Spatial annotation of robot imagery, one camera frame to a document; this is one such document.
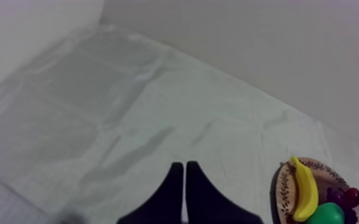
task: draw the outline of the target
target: plate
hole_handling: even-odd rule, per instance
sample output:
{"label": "plate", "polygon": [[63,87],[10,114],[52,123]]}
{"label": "plate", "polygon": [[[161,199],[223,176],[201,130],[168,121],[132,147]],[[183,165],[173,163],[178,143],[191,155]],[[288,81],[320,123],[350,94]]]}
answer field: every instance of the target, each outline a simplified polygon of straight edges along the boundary
{"label": "plate", "polygon": [[[346,191],[349,188],[349,185],[345,180],[324,163],[306,157],[299,157],[298,159],[303,165],[312,170],[318,188],[318,204],[326,202],[328,187],[338,189],[339,191]],[[275,187],[273,190],[275,194],[273,195],[274,199],[272,200],[272,203],[274,203],[276,209],[272,210],[272,212],[276,212],[278,216],[275,217],[273,214],[273,219],[275,222],[281,224],[297,223],[292,219],[296,204],[298,203],[298,187],[295,178],[295,167],[289,161],[283,163],[281,168],[277,171],[275,178],[275,185],[273,185]],[[359,224],[359,206],[356,206],[353,209],[356,212],[358,218],[357,223]]]}

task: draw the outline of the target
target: floor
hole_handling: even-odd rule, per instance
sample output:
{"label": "floor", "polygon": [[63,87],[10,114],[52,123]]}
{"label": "floor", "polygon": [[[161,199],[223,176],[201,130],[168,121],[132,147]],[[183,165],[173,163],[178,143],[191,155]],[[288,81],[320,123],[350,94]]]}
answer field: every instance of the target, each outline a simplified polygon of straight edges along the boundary
{"label": "floor", "polygon": [[271,223],[271,178],[292,155],[316,158],[359,188],[352,140],[113,25],[70,35],[0,85],[0,223],[73,211],[114,223],[148,199],[173,161],[189,160]]}

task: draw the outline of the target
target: black object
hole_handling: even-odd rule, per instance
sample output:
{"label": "black object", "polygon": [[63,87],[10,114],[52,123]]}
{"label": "black object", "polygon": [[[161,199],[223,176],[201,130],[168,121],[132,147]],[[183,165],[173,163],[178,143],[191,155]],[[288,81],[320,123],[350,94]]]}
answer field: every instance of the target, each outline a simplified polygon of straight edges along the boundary
{"label": "black object", "polygon": [[172,163],[157,191],[141,207],[119,219],[117,224],[181,224],[183,184],[184,166]]}
{"label": "black object", "polygon": [[[118,224],[181,223],[184,168],[173,163],[159,189]],[[190,224],[262,224],[259,216],[225,198],[196,161],[187,163],[186,203]]]}
{"label": "black object", "polygon": [[187,163],[185,190],[189,224],[263,223],[259,216],[225,198],[210,183],[196,161]]}

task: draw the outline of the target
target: yellow banana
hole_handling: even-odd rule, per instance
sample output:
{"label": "yellow banana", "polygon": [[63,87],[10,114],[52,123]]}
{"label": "yellow banana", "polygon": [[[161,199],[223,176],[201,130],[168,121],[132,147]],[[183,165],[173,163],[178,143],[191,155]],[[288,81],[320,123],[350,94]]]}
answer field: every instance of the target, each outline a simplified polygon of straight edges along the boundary
{"label": "yellow banana", "polygon": [[298,158],[291,157],[296,167],[296,181],[299,189],[299,200],[293,214],[295,222],[306,221],[318,206],[318,190],[312,171],[303,165]]}

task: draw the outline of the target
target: toy fruit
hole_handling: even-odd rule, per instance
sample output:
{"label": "toy fruit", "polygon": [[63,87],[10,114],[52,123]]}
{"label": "toy fruit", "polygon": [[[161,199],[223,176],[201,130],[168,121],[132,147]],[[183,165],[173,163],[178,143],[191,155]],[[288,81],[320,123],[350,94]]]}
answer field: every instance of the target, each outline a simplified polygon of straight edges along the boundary
{"label": "toy fruit", "polygon": [[334,188],[327,188],[327,202],[333,202],[343,210],[348,208],[348,206],[345,204],[345,197],[343,192]]}
{"label": "toy fruit", "polygon": [[345,215],[345,224],[356,224],[358,222],[356,212],[353,209],[344,210],[343,213]]}
{"label": "toy fruit", "polygon": [[359,190],[356,188],[350,188],[343,194],[345,202],[349,208],[354,208],[359,204]]}
{"label": "toy fruit", "polygon": [[296,157],[291,157],[291,160],[296,167],[295,175],[299,189],[299,199],[293,214],[293,219],[295,222],[304,222],[317,208],[317,185],[309,167],[303,165]]}
{"label": "toy fruit", "polygon": [[335,203],[327,202],[317,207],[306,224],[343,224],[345,216]]}

